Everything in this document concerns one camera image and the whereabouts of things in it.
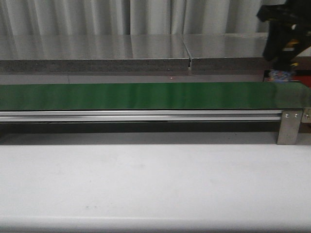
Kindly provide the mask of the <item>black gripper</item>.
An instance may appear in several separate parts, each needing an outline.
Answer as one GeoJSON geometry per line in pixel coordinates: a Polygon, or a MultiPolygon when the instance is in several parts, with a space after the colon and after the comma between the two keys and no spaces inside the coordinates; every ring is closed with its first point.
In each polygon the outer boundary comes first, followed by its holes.
{"type": "Polygon", "coordinates": [[[278,5],[262,5],[257,12],[269,23],[263,58],[272,61],[279,54],[279,69],[292,69],[292,60],[311,46],[311,2],[287,0],[278,5]]]}

